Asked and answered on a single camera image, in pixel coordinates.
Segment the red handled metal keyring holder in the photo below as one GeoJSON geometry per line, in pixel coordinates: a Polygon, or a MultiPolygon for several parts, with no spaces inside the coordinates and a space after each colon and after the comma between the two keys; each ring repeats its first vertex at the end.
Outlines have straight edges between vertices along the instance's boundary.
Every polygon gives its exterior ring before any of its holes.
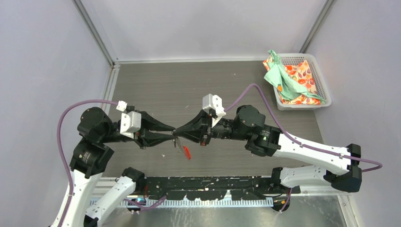
{"type": "Polygon", "coordinates": [[[174,135],[174,146],[179,149],[179,152],[183,153],[187,160],[191,160],[191,154],[187,146],[183,145],[179,137],[176,135],[176,130],[172,132],[174,135]]]}

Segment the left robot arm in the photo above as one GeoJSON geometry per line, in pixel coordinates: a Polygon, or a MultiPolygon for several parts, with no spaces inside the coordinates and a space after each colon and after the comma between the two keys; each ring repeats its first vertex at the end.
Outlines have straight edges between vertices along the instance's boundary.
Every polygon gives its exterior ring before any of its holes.
{"type": "Polygon", "coordinates": [[[112,211],[130,194],[141,195],[147,186],[143,172],[124,169],[117,183],[95,205],[89,206],[114,151],[110,142],[135,142],[141,149],[173,140],[174,127],[132,106],[113,122],[99,107],[83,112],[77,130],[82,137],[73,151],[67,172],[70,182],[53,227],[100,227],[112,211]]]}

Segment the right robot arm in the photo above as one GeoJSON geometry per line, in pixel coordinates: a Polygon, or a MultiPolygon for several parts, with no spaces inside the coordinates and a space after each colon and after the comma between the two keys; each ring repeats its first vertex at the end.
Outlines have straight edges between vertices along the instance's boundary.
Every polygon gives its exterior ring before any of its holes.
{"type": "Polygon", "coordinates": [[[201,146],[211,139],[246,141],[244,148],[260,157],[285,157],[297,159],[308,165],[297,168],[276,167],[272,170],[270,189],[282,194],[288,188],[301,185],[330,185],[343,192],[358,192],[362,184],[362,170],[359,162],[345,158],[346,155],[360,157],[360,146],[331,147],[341,151],[338,156],[323,153],[328,146],[312,142],[318,151],[313,150],[306,140],[293,135],[286,136],[284,131],[265,124],[265,115],[251,105],[240,106],[234,119],[218,120],[212,111],[201,110],[199,114],[173,131],[201,146]]]}

